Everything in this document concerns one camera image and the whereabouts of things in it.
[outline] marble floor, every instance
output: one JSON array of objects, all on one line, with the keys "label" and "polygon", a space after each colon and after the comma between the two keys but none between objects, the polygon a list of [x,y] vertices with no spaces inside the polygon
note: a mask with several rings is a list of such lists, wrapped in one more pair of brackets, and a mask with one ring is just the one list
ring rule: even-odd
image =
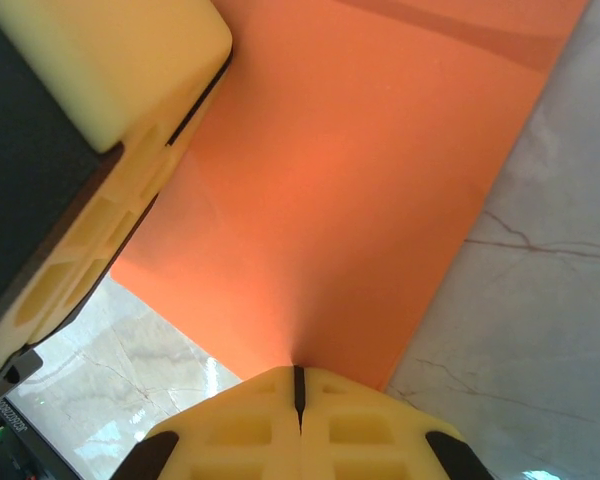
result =
[{"label": "marble floor", "polygon": [[[237,379],[107,279],[11,399],[87,480]],[[500,174],[388,393],[500,480],[600,480],[600,0]]]}]

